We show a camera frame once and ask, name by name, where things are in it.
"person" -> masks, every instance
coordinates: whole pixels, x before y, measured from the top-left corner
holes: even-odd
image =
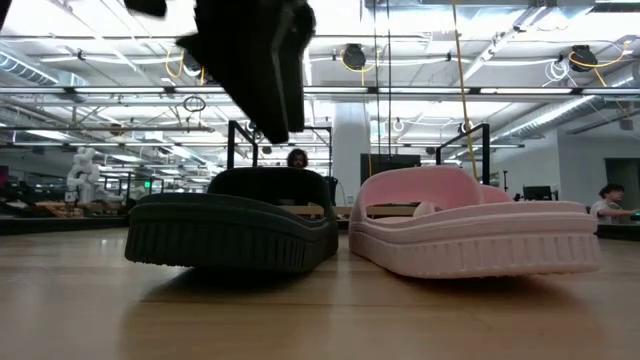
[[[589,213],[601,224],[618,224],[620,218],[629,217],[640,210],[623,210],[619,202],[624,197],[624,187],[619,184],[608,184],[600,190],[602,200],[596,201]]]
[[[309,165],[307,153],[301,149],[293,149],[287,156],[287,166],[304,169]]]

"wooden surface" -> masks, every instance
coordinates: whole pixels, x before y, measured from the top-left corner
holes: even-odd
[[[595,274],[424,281],[349,253],[254,278],[131,264],[126,230],[0,237],[0,359],[634,359],[640,243]]]
[[[322,215],[324,210],[320,206],[281,206],[283,209],[298,215]],[[351,215],[351,206],[334,206],[336,215]],[[370,206],[367,214],[370,216],[413,216],[415,207],[411,206]]]

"white robot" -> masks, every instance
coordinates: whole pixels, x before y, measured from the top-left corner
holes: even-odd
[[[94,200],[94,184],[100,179],[100,169],[93,164],[96,151],[92,148],[78,148],[73,155],[73,167],[67,175],[65,202],[89,203]]]

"ceiling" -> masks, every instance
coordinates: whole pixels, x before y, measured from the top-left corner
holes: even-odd
[[[423,5],[420,0],[391,1],[387,17],[386,2],[379,2],[374,12],[371,1],[310,0],[317,20],[317,34],[304,56],[305,86],[349,87],[425,87],[458,86],[459,69],[454,23],[451,7]],[[589,45],[600,63],[617,60],[602,68],[606,78],[636,61],[640,51],[637,24],[640,13],[589,12],[594,1],[558,1],[560,6],[529,8],[528,1],[459,1],[460,58],[466,86],[478,87],[556,87],[600,86],[594,72],[564,71],[555,64],[566,57],[573,45]],[[198,71],[193,73],[181,66],[182,52],[174,45],[181,35],[194,32],[193,1],[168,1],[168,16],[156,20],[130,14],[121,0],[14,1],[5,27],[0,33],[0,52],[12,55],[38,70],[69,79],[71,85],[132,87],[132,86],[200,86]],[[513,31],[514,25],[521,31]],[[367,57],[366,72],[349,70],[341,61],[346,44],[360,44]],[[379,66],[375,66],[378,53]],[[560,73],[554,79],[551,73]],[[1,86],[34,86],[15,74],[0,71]],[[181,102],[186,96],[158,95],[90,95],[84,103],[64,101],[52,95],[12,95],[30,108],[42,111],[40,116],[5,116],[0,123],[6,126],[32,125],[61,126],[78,124],[85,131],[72,134],[78,140],[91,142],[135,142],[159,140],[168,142],[212,142],[210,147],[188,147],[188,154],[159,154],[157,149],[136,148],[127,152],[157,165],[196,164],[199,158],[208,168],[224,166],[224,142],[230,120],[245,127],[248,120],[224,94],[203,96],[207,107],[191,114]],[[118,102],[138,102],[135,106],[122,106]],[[331,126],[335,120],[336,102],[362,102],[370,121],[394,122],[391,129],[393,143],[443,142],[457,135],[458,125],[464,121],[462,104],[456,97],[434,100],[403,96],[307,95],[305,116],[308,126]],[[486,122],[493,131],[504,131],[526,114],[544,106],[548,98],[527,99],[502,97],[498,99],[474,98],[468,103],[468,117],[474,124]],[[16,109],[11,103],[7,111]],[[615,109],[605,109],[576,122],[583,126],[592,121],[615,117]],[[209,131],[138,131],[115,136],[106,131],[92,131],[93,126],[139,126],[164,128],[197,124]],[[615,127],[606,127],[618,135]],[[381,136],[388,140],[388,131]],[[17,135],[20,141],[32,140],[38,135]],[[40,136],[41,141],[56,140]],[[291,142],[307,144],[311,167],[326,173],[329,150],[325,133],[307,131],[293,134]],[[519,139],[510,139],[517,143]],[[119,149],[100,149],[105,154]],[[291,147],[273,147],[271,154],[261,152],[261,164],[282,163]],[[424,154],[424,148],[402,149]],[[249,165],[246,154],[238,154],[239,165]],[[114,164],[127,163],[114,159]]]

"slipper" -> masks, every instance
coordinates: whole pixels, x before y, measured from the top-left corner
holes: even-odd
[[[412,218],[370,219],[368,206],[420,201]],[[351,213],[352,252],[400,275],[472,278],[599,268],[597,222],[571,202],[513,202],[464,170],[387,171],[362,186]]]
[[[320,205],[304,219],[281,199]],[[338,248],[338,225],[322,176],[293,168],[218,174],[208,194],[154,194],[131,210],[125,257],[157,265],[300,273]]]

